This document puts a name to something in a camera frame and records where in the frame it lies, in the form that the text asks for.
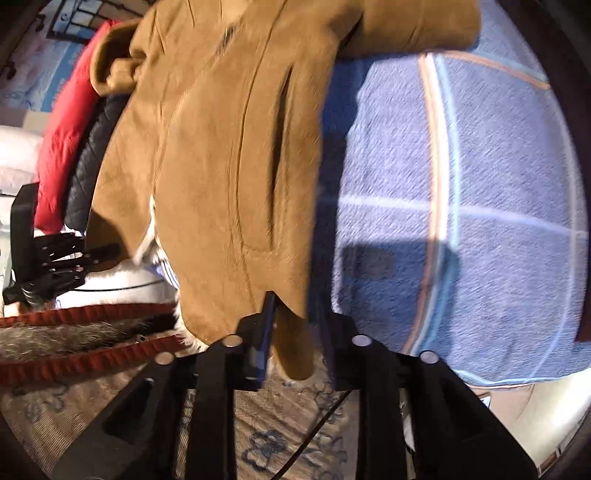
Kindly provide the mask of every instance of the black metal bracket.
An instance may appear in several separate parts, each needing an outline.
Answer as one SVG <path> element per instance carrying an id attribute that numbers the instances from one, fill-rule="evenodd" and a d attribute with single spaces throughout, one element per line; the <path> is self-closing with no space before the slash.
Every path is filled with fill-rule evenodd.
<path id="1" fill-rule="evenodd" d="M 119 255 L 118 245 L 84 251 L 84 238 L 73 233 L 34 236 L 38 183 L 23 185 L 10 212 L 12 274 L 2 291 L 5 304 L 16 301 L 42 306 L 84 285 L 86 274 Z M 74 258 L 63 260 L 74 255 Z"/>
<path id="2" fill-rule="evenodd" d="M 285 304 L 267 292 L 262 312 L 203 353 L 161 353 L 82 432 L 53 480 L 172 480 L 180 415 L 195 389 L 184 478 L 235 480 L 233 392 L 261 388 L 271 333 Z M 405 480 L 400 388 L 412 405 L 415 470 L 422 480 L 533 480 L 537 470 L 496 417 L 434 352 L 390 352 L 350 317 L 319 319 L 335 390 L 359 389 L 358 480 Z"/>

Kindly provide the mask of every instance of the black frame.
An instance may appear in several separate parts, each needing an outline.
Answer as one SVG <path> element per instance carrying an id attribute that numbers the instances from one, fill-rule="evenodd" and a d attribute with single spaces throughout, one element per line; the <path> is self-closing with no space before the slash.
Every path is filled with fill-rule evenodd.
<path id="1" fill-rule="evenodd" d="M 51 23 L 50 23 L 49 29 L 47 31 L 47 38 L 49 38 L 51 40 L 66 40 L 66 41 L 71 41 L 71 42 L 81 43 L 81 44 L 86 45 L 90 41 L 89 38 L 85 38 L 80 35 L 74 35 L 72 33 L 68 33 L 68 29 L 71 26 L 75 26 L 75 27 L 85 28 L 87 30 L 96 31 L 97 30 L 96 28 L 90 26 L 93 23 L 93 21 L 97 18 L 100 18 L 103 21 L 109 20 L 109 18 L 98 13 L 98 12 L 100 12 L 100 8 L 98 9 L 98 11 L 96 13 L 85 10 L 83 8 L 85 0 L 77 0 L 76 3 L 74 4 L 74 8 L 72 9 L 72 13 L 69 14 L 70 16 L 69 16 L 68 21 L 66 22 L 66 28 L 64 29 L 64 31 L 63 32 L 55 31 L 54 27 L 56 25 L 57 19 L 62 14 L 65 13 L 65 12 L 63 12 L 63 10 L 64 10 L 64 6 L 65 6 L 66 2 L 67 2 L 67 0 L 61 0 L 60 6 L 57 8 L 56 14 L 51 19 Z M 146 3 L 148 5 L 152 5 L 154 3 L 154 1 L 150 0 L 150 1 L 147 1 Z M 138 17 L 138 18 L 143 16 L 142 13 L 131 10 L 131 9 L 127 8 L 124 4 L 119 3 L 119 2 L 112 2 L 111 0 L 101 0 L 101 6 L 102 5 L 110 5 L 112 7 L 115 7 L 117 10 L 124 10 L 127 13 L 129 13 L 135 17 Z M 79 24 L 79 23 L 75 22 L 73 19 L 77 13 L 90 15 L 92 17 L 92 19 L 90 20 L 89 25 L 83 25 L 83 24 Z"/>

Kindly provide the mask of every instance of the fur trim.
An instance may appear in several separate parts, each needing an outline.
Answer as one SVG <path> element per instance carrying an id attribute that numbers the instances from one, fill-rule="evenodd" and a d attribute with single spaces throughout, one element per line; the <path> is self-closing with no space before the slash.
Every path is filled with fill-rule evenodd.
<path id="1" fill-rule="evenodd" d="M 14 326 L 0 329 L 0 359 L 10 362 L 65 355 L 111 345 L 139 333 L 145 319 L 56 327 Z"/>

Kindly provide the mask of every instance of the jacket sleeve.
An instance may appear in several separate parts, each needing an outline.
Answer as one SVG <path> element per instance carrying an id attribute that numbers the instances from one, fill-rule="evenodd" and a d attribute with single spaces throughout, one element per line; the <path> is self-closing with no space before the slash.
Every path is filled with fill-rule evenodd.
<path id="1" fill-rule="evenodd" d="M 110 95 L 101 99 L 70 180 L 64 214 L 64 223 L 69 228 L 79 232 L 86 230 L 100 165 L 128 98 L 127 95 Z"/>
<path id="2" fill-rule="evenodd" d="M 90 81 L 96 93 L 133 92 L 144 64 L 164 53 L 156 12 L 152 7 L 142 19 L 119 24 L 97 46 L 90 65 Z"/>
<path id="3" fill-rule="evenodd" d="M 432 48 L 463 50 L 480 32 L 478 0 L 362 0 L 363 17 L 341 58 Z"/>

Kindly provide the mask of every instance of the white stripe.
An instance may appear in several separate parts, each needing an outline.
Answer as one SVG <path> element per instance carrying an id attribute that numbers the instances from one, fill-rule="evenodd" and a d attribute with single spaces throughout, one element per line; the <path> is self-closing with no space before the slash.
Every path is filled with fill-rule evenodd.
<path id="1" fill-rule="evenodd" d="M 505 210 L 497 210 L 489 207 L 480 207 L 478 205 L 462 205 L 460 207 L 460 214 L 463 216 L 474 216 L 480 218 L 491 218 L 501 220 L 508 223 L 520 223 L 523 225 L 530 225 L 542 230 L 559 233 L 561 235 L 569 235 L 570 228 L 558 225 L 557 223 L 547 222 L 530 215 L 523 215 L 522 213 L 507 212 Z"/>
<path id="2" fill-rule="evenodd" d="M 542 356 L 540 362 L 530 373 L 531 377 L 534 377 L 538 370 L 544 365 L 548 357 L 556 347 L 558 340 L 560 340 L 560 336 L 564 329 L 564 325 L 569 318 L 569 310 L 571 307 L 571 301 L 573 297 L 573 289 L 574 289 L 574 274 L 577 268 L 578 259 L 575 258 L 575 250 L 577 247 L 577 181 L 576 176 L 579 174 L 576 160 L 574 157 L 573 151 L 573 144 L 570 138 L 569 129 L 566 126 L 564 121 L 564 117 L 562 116 L 562 111 L 557 108 L 557 101 L 556 99 L 552 99 L 552 105 L 554 105 L 554 109 L 556 112 L 556 119 L 558 121 L 558 127 L 560 129 L 560 136 L 562 137 L 563 144 L 564 144 L 564 156 L 566 160 L 566 170 L 567 170 L 567 177 L 568 177 L 568 186 L 569 186 L 569 215 L 570 215 L 570 249 L 569 249 L 569 276 L 568 276 L 568 283 L 566 287 L 566 293 L 564 295 L 564 309 L 562 312 L 562 318 L 560 319 L 560 324 L 558 326 L 558 330 L 554 335 L 554 339 L 550 343 L 550 346 Z"/>
<path id="3" fill-rule="evenodd" d="M 439 145 L 437 151 L 439 157 L 434 158 L 433 161 L 437 162 L 437 175 L 439 181 L 438 188 L 438 201 L 439 204 L 439 228 L 437 231 L 437 264 L 431 279 L 431 292 L 429 295 L 429 303 L 427 305 L 427 311 L 425 312 L 425 320 L 419 332 L 418 338 L 415 340 L 413 347 L 410 350 L 411 355 L 417 355 L 418 350 L 423 343 L 425 335 L 429 329 L 431 318 L 437 304 L 437 298 L 439 295 L 439 288 L 441 284 L 441 269 L 443 267 L 443 257 L 445 252 L 445 242 L 447 239 L 447 217 L 449 211 L 449 140 L 447 138 L 447 121 L 443 108 L 443 98 L 441 96 L 441 88 L 439 81 L 437 80 L 437 69 L 435 68 L 435 61 L 432 53 L 426 55 L 426 65 L 429 72 L 429 79 L 431 79 L 431 92 L 433 93 L 433 104 L 435 107 L 435 118 L 437 121 L 437 139 Z"/>
<path id="4" fill-rule="evenodd" d="M 318 197 L 318 203 L 338 205 L 359 205 L 368 207 L 393 208 L 400 210 L 417 210 L 428 212 L 429 202 L 423 200 L 404 200 L 388 197 L 365 197 L 362 195 L 343 195 L 341 197 Z"/>

